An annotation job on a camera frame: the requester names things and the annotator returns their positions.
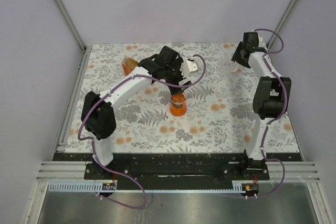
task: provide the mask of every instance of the white wall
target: white wall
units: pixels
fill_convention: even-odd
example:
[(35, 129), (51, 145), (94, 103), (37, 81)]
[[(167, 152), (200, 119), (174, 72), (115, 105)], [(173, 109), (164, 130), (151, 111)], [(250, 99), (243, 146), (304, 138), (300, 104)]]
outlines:
[(292, 79), (289, 101), (305, 157), (314, 161), (336, 219), (336, 0), (300, 0), (281, 33), (278, 70)]
[(63, 0), (88, 45), (230, 42), (275, 28), (289, 0)]
[(50, 158), (80, 50), (53, 0), (0, 8), (0, 222), (15, 224)]

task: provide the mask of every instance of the orange object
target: orange object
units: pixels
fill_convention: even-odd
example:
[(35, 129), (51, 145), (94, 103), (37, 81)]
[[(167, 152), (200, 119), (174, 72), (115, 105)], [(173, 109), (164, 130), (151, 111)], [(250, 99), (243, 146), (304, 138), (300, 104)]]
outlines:
[(133, 60), (132, 58), (125, 56), (121, 61), (121, 65), (124, 70), (124, 74), (128, 76), (138, 65), (138, 62), (136, 60)]
[(187, 112), (186, 97), (184, 94), (176, 94), (171, 96), (169, 110), (174, 116), (182, 116)]

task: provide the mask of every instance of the wall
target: wall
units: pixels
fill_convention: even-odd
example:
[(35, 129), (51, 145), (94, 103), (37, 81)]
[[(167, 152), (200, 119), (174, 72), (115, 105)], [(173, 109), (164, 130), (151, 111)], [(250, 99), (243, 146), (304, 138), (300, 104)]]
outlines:
[(13, 224), (50, 158), (80, 50), (53, 0), (0, 7), (0, 220)]
[(314, 161), (336, 219), (336, 0), (300, 0), (281, 35), (278, 70), (292, 79), (289, 102), (305, 157)]
[(289, 0), (63, 0), (87, 45), (231, 42), (275, 28)]

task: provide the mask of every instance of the table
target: table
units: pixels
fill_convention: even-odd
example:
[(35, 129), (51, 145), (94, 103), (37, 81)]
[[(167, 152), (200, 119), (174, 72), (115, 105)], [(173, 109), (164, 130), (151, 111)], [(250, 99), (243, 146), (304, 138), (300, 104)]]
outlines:
[[(168, 87), (154, 83), (138, 92), (116, 112), (117, 129), (111, 142), (114, 153), (236, 153), (251, 141), (255, 114), (252, 100), (258, 78), (251, 69), (228, 71), (236, 43), (95, 44), (71, 124), (66, 153), (91, 153), (90, 141), (78, 141), (77, 133), (84, 97), (99, 93), (124, 78), (121, 61), (137, 61), (169, 46), (189, 57), (200, 54), (206, 60), (206, 75), (185, 91), (187, 113), (175, 117), (169, 112)], [(202, 62), (197, 60), (200, 68)], [(195, 81), (201, 72), (188, 79)], [(275, 125), (267, 152), (297, 153), (298, 144), (288, 114)]]

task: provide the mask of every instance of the flower pattern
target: flower pattern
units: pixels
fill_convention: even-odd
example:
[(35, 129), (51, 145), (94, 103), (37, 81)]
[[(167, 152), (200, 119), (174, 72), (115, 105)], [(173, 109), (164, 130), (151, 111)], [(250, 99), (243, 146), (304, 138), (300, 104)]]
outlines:
[[(113, 152), (242, 152), (250, 141), (255, 114), (252, 100), (258, 78), (253, 70), (239, 66), (230, 72), (227, 65), (237, 44), (96, 44), (93, 45), (66, 146), (67, 153), (92, 152), (90, 141), (78, 141), (80, 116), (85, 95), (99, 93), (124, 78), (121, 60), (137, 61), (157, 54), (163, 46), (181, 56), (200, 54), (206, 60), (206, 74), (185, 91), (187, 113), (175, 117), (169, 111), (168, 87), (154, 83), (125, 102), (116, 113)], [(197, 59), (202, 70), (202, 62)], [(195, 81), (201, 72), (191, 73)], [(288, 115), (275, 125), (268, 152), (299, 152)]]

